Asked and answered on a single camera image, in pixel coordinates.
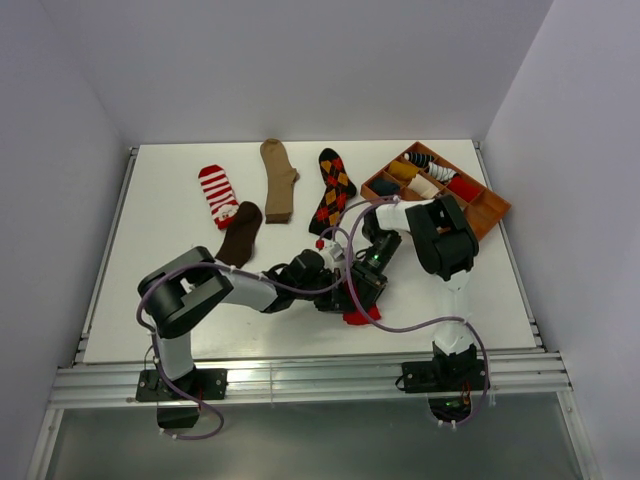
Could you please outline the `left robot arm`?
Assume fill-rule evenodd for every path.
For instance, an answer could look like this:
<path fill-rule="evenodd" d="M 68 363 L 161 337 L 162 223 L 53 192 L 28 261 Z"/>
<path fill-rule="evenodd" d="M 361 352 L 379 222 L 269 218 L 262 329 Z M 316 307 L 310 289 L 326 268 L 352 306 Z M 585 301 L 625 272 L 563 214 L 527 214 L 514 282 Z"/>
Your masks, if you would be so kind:
<path fill-rule="evenodd" d="M 159 388 L 172 399 L 191 394 L 191 331 L 220 304 L 271 314 L 305 300 L 323 311 L 340 311 L 337 290 L 344 264 L 343 248 L 330 240 L 319 240 L 315 250 L 305 249 L 291 262 L 259 273 L 227 265 L 198 246 L 148 274 L 137 287 L 137 312 L 153 319 L 139 323 L 151 332 L 163 369 Z"/>

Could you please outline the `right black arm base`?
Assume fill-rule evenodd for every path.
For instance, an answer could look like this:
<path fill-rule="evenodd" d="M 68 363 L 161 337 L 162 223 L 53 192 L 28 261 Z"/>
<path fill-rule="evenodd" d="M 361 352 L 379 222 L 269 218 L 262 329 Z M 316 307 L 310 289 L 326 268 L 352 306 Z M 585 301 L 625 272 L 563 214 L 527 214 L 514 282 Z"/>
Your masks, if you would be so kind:
<path fill-rule="evenodd" d="M 472 345 L 462 353 L 451 354 L 435 348 L 431 360 L 402 363 L 394 385 L 406 394 L 444 394 L 430 398 L 429 408 L 438 422 L 453 427 L 472 416 L 472 394 L 479 392 L 484 399 L 490 380 L 484 360 Z"/>

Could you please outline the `red patterned sock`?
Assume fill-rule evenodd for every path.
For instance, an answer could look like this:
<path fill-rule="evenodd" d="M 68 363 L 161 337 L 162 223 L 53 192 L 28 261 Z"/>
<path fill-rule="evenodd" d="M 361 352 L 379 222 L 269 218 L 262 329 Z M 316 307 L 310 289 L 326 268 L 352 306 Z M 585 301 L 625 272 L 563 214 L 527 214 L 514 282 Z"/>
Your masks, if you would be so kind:
<path fill-rule="evenodd" d="M 372 304 L 367 309 L 367 315 L 374 321 L 379 321 L 381 319 L 381 314 L 376 304 Z M 349 304 L 349 309 L 342 313 L 342 320 L 351 326 L 362 326 L 367 325 L 369 320 L 363 315 L 355 306 L 353 302 Z"/>

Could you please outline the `navy blue sock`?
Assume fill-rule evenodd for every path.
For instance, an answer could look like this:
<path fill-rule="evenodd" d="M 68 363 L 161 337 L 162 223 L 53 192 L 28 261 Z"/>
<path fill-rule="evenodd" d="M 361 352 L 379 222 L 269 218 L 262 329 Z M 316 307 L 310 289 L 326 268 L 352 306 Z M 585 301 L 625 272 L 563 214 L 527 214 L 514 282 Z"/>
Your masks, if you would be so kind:
<path fill-rule="evenodd" d="M 378 196 L 393 196 L 399 193 L 400 186 L 392 181 L 382 177 L 375 178 L 369 185 L 369 188 Z"/>

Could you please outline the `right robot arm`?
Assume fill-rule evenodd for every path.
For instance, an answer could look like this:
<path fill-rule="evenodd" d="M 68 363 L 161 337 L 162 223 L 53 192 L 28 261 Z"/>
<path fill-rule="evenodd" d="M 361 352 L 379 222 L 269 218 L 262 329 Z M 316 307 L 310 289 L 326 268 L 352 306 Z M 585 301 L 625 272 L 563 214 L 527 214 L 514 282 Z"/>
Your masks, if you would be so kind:
<path fill-rule="evenodd" d="M 451 312 L 404 327 L 379 323 L 369 313 L 386 286 L 384 270 L 407 233 L 417 263 L 440 280 Z M 465 290 L 478 240 L 462 210 L 451 196 L 420 202 L 394 197 L 371 204 L 354 221 L 347 237 L 346 286 L 356 311 L 370 325 L 393 334 L 425 328 L 433 330 L 433 381 L 443 389 L 457 388 L 467 378 L 488 379 L 488 355 L 465 312 Z"/>

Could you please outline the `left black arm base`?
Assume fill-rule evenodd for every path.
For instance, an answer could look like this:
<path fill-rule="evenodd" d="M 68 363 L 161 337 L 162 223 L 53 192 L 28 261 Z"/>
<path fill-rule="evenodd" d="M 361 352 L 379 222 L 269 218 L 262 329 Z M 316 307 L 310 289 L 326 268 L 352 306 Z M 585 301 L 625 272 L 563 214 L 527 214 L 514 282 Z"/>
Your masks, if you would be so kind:
<path fill-rule="evenodd" d="M 174 381 L 174 385 L 190 396 L 204 400 L 223 400 L 226 395 L 226 369 L 197 369 Z M 162 403 L 183 401 L 184 397 L 170 388 L 156 370 L 143 370 L 138 379 L 135 401 L 138 403 Z M 191 407 L 156 408 L 158 426 L 164 429 L 186 430 L 193 428 L 200 418 L 202 408 Z"/>

